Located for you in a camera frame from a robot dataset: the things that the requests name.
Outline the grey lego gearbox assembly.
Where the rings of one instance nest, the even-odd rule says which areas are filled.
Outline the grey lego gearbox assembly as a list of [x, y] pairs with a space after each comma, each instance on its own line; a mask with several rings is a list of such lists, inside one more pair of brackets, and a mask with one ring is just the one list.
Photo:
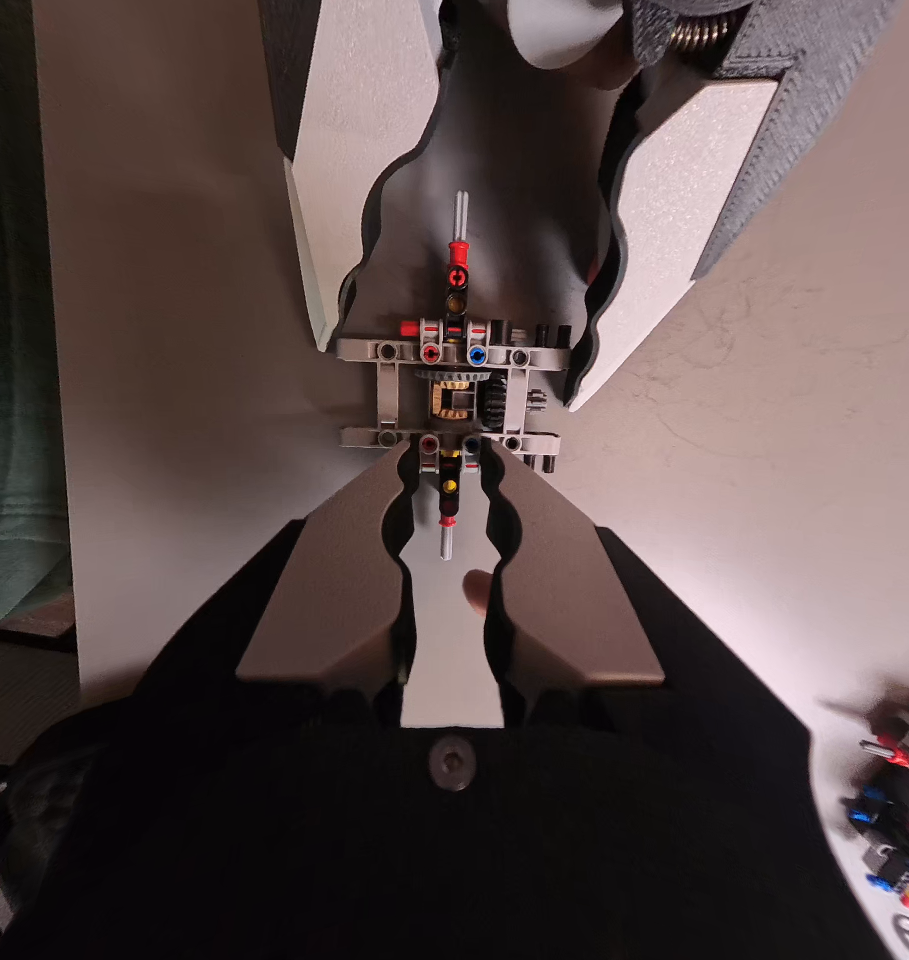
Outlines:
[[341, 447], [410, 443], [419, 472], [437, 478], [445, 562], [453, 558], [463, 481], [481, 473], [483, 442], [503, 446], [532, 470], [554, 473], [561, 439], [529, 426], [548, 404], [531, 376], [567, 372], [572, 352], [569, 325], [540, 323], [530, 334], [504, 319], [470, 316], [469, 205], [468, 191], [457, 191], [441, 318], [406, 319], [393, 339], [340, 338], [335, 351], [338, 359], [376, 371], [376, 424], [342, 429]]

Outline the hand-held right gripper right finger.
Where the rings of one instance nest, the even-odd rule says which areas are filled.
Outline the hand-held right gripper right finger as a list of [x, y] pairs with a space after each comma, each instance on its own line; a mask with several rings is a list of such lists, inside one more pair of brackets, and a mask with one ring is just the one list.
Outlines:
[[665, 672], [596, 524], [499, 443], [483, 442], [497, 563], [484, 649], [505, 722], [547, 694], [657, 690]]

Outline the lego car chassis assembly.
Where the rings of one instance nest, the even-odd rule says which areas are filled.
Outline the lego car chassis assembly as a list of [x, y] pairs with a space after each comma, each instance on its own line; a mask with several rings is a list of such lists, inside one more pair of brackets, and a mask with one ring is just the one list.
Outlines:
[[870, 764], [843, 802], [847, 821], [865, 881], [897, 905], [893, 929], [909, 951], [909, 708], [880, 717], [858, 748]]

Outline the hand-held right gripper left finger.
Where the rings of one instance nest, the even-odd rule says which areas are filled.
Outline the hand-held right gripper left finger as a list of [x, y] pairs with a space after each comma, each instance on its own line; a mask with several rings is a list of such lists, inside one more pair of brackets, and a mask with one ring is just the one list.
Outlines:
[[398, 721], [416, 650], [412, 575], [417, 447], [398, 441], [304, 520], [235, 670], [361, 694]]

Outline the person's left hand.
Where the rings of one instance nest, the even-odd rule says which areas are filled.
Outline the person's left hand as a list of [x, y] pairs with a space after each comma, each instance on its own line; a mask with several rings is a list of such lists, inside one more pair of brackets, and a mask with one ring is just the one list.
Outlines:
[[632, 49], [631, 33], [616, 23], [592, 48], [570, 64], [568, 74], [593, 90], [619, 90], [642, 69]]

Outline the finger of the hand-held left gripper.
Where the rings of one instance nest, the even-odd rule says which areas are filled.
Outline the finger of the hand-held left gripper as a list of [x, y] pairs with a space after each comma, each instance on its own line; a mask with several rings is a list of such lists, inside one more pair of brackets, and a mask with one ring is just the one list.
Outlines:
[[597, 183], [606, 246], [585, 293], [564, 404], [581, 409], [686, 296], [773, 101], [770, 78], [637, 74]]
[[327, 353], [381, 232], [388, 179], [422, 151], [441, 97], [443, 2], [323, 1], [285, 186], [309, 330]]

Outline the person's green hoodie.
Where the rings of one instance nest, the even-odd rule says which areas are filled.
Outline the person's green hoodie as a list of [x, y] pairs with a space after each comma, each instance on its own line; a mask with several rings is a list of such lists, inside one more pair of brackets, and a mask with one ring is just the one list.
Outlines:
[[0, 1], [0, 624], [72, 585], [31, 2]]

